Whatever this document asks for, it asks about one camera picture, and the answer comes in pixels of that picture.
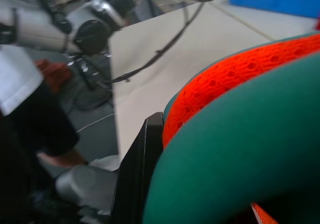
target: white sleeve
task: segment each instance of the white sleeve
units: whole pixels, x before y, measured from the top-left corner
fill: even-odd
[[[43,80],[30,56],[19,47],[0,46],[0,110],[9,115]]]

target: black pants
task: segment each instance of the black pants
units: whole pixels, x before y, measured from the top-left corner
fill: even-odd
[[[37,169],[41,185],[47,186],[52,180],[38,163],[37,153],[59,156],[77,144],[78,135],[68,117],[45,83],[41,83],[7,117],[18,133],[20,144],[27,150],[30,161]]]

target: green foam ring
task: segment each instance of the green foam ring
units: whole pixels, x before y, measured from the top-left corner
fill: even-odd
[[[143,224],[223,223],[284,193],[320,197],[310,186],[320,184],[319,155],[315,54],[245,82],[188,121],[157,163]],[[319,204],[308,203],[277,220],[318,223]]]

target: black cable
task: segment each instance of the black cable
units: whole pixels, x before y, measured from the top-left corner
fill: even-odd
[[[76,70],[84,81],[85,86],[75,94],[72,107],[67,111],[68,115],[74,107],[81,111],[95,110],[112,98],[111,85],[103,83],[104,80],[108,79],[103,70],[85,57],[82,57],[82,59],[74,57],[73,59]],[[88,67],[92,67],[102,77],[102,80],[88,79],[88,76],[82,71],[80,60],[84,61]]]
[[[121,82],[121,81],[129,81],[129,78],[131,78],[132,76],[136,75],[137,73],[139,73],[140,71],[150,67],[151,65],[153,65],[162,55],[164,55],[183,35],[183,33],[185,32],[185,30],[187,29],[187,27],[196,19],[196,17],[199,15],[201,9],[203,8],[204,3],[201,3],[199,5],[199,7],[197,8],[197,10],[195,11],[194,15],[192,16],[192,18],[190,20],[188,20],[188,12],[186,12],[186,9],[183,8],[183,14],[184,14],[184,20],[185,20],[185,24],[184,27],[176,34],[176,36],[171,39],[171,41],[165,45],[165,47],[162,50],[158,50],[157,54],[151,59],[149,60],[145,65],[143,65],[142,67],[133,70],[131,72],[128,72],[126,74],[123,74],[113,80],[109,80],[109,81],[104,81],[105,83],[108,84],[112,84],[112,83],[117,83],[117,82]]]

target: red object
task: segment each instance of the red object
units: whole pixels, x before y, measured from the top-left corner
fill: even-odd
[[[315,27],[316,30],[320,30],[320,17],[318,18],[318,24]]]
[[[54,93],[57,93],[61,85],[71,77],[71,71],[65,63],[51,63],[48,60],[38,60],[36,61],[36,66],[41,70],[45,82]]]
[[[245,81],[316,51],[320,51],[320,34],[257,47],[217,62],[180,91],[164,126],[164,148],[184,123],[214,99]],[[252,206],[263,224],[278,224],[259,205]]]

